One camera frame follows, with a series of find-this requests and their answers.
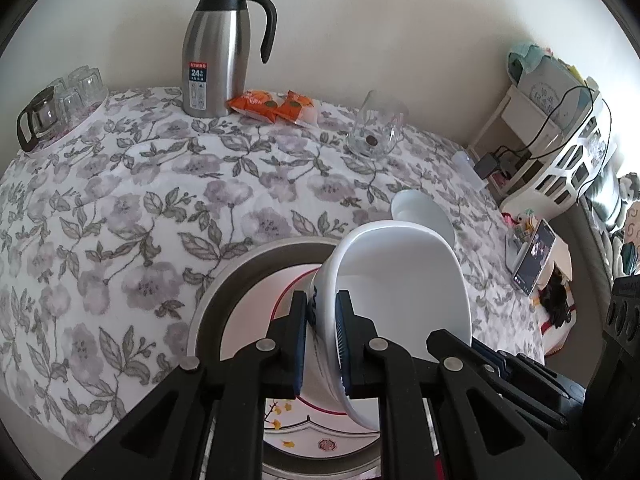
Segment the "white plate black rim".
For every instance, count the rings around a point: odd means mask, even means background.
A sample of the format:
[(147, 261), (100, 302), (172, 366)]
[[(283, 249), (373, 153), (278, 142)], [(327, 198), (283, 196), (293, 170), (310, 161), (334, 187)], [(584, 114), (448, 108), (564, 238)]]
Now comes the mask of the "white plate black rim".
[[(222, 334), (220, 357), (230, 359), (251, 342), (266, 336), (271, 312), (284, 287), (273, 273), (259, 281), (232, 311)], [(356, 424), (348, 415), (316, 412), (298, 400), (268, 399), (264, 441), (300, 458), (337, 458), (363, 450), (378, 433)]]

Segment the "white bowl red logo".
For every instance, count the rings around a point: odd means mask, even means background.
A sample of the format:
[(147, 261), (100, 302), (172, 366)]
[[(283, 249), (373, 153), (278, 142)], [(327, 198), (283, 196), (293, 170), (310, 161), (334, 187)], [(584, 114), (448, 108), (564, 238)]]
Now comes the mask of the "white bowl red logo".
[(438, 203), (425, 193), (417, 190), (398, 192), (390, 203), (390, 213), (394, 220), (420, 224), (435, 231), (454, 248), (454, 226)]

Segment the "small white bowl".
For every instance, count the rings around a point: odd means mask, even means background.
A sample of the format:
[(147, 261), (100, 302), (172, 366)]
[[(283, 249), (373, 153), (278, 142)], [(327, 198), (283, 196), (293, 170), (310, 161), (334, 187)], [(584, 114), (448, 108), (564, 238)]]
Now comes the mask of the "small white bowl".
[(434, 361), (428, 335), (444, 328), (472, 342), (470, 303), (454, 250), (437, 232), (411, 222), (377, 221), (344, 237), (307, 287), (320, 375), (329, 393), (357, 425), (379, 430), (378, 402), (350, 400), (340, 371), (336, 297), (349, 292), (354, 312), (371, 320), (378, 336), (412, 356)]

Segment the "black clothing item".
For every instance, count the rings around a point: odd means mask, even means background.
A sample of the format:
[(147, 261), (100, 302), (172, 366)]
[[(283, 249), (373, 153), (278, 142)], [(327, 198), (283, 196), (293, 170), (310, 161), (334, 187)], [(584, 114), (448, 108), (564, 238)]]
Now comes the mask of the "black clothing item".
[(553, 269), (546, 287), (539, 292), (538, 299), (544, 312), (548, 315), (542, 324), (545, 330), (551, 326), (560, 328), (572, 319), (564, 276), (558, 268)]

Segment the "smartphone showing video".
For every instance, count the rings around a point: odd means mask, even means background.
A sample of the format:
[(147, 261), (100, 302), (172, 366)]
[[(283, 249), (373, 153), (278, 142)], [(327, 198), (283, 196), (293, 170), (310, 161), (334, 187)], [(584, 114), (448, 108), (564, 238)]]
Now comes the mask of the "smartphone showing video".
[(529, 296), (542, 270), (547, 264), (555, 243), (555, 232), (546, 220), (540, 220), (529, 242), (523, 246), (524, 252), (518, 256), (512, 273), (514, 285), (526, 296)]

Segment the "floral fleece tablecloth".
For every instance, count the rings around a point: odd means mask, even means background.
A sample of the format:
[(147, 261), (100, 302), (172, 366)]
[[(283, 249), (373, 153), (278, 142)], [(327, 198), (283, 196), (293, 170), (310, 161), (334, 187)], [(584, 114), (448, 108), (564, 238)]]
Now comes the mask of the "floral fleece tablecloth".
[(341, 238), (394, 196), (430, 196), (456, 231), (473, 335), (544, 356), (504, 263), (508, 228), (454, 166), (457, 144), (406, 127), (379, 162), (352, 156), (354, 113), (318, 124), (186, 116), (174, 88), (110, 96), (1, 179), (1, 389), (88, 450), (177, 364), (200, 300), (228, 264), (297, 235)]

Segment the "black power adapter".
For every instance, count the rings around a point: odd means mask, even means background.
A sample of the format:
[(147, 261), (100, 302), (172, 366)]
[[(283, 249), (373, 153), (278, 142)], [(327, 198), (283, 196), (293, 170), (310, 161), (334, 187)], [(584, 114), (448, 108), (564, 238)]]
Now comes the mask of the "black power adapter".
[(474, 165), (474, 171), (481, 179), (487, 179), (489, 176), (499, 171), (501, 160), (494, 153), (487, 153), (481, 157)]

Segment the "clear glass mug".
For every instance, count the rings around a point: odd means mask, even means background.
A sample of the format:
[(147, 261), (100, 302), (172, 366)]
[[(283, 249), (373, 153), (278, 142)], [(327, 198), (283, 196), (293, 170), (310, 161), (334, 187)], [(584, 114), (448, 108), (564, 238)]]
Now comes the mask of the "clear glass mug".
[(372, 160), (386, 157), (402, 139), (408, 115), (403, 102), (378, 90), (370, 90), (347, 136), (349, 151)]

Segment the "white shelf unit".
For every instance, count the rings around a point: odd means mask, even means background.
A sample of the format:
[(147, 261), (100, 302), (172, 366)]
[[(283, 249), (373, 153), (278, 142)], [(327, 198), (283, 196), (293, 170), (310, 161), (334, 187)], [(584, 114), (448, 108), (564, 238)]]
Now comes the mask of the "white shelf unit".
[(566, 129), (517, 86), (509, 87), (469, 144), (472, 159), (486, 159), (485, 178), (504, 214), (533, 211), (551, 220), (578, 201), (606, 164), (615, 142), (605, 128), (604, 99), (587, 78), (568, 89), (559, 104), (576, 105)]

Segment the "orange snack packet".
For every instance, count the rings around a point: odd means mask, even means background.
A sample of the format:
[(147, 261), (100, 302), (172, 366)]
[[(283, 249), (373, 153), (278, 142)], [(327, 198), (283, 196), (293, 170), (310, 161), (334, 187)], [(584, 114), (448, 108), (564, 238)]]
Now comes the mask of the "orange snack packet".
[(281, 103), (280, 96), (265, 90), (246, 90), (227, 102), (235, 112), (270, 124), (277, 120), (277, 109)]
[(276, 109), (276, 115), (301, 127), (318, 126), (319, 109), (316, 101), (294, 91), (286, 94)]

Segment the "clear drinking glass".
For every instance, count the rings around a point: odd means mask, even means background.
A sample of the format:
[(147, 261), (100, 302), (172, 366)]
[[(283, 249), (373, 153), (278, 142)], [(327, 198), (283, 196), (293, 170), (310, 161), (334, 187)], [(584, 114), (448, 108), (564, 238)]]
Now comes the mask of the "clear drinking glass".
[(58, 112), (68, 128), (80, 125), (91, 115), (91, 108), (77, 87), (55, 91), (54, 97)]
[(80, 66), (68, 74), (67, 82), (79, 91), (85, 106), (100, 105), (107, 96), (107, 88), (97, 67)]

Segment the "teal cloth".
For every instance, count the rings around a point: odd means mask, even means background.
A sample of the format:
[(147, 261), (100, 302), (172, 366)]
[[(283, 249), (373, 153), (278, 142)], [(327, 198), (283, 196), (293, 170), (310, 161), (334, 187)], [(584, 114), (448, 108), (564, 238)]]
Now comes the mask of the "teal cloth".
[(530, 74), (545, 56), (552, 55), (548, 48), (539, 47), (531, 41), (523, 41), (510, 47), (506, 54), (506, 73), (514, 84), (523, 74)]

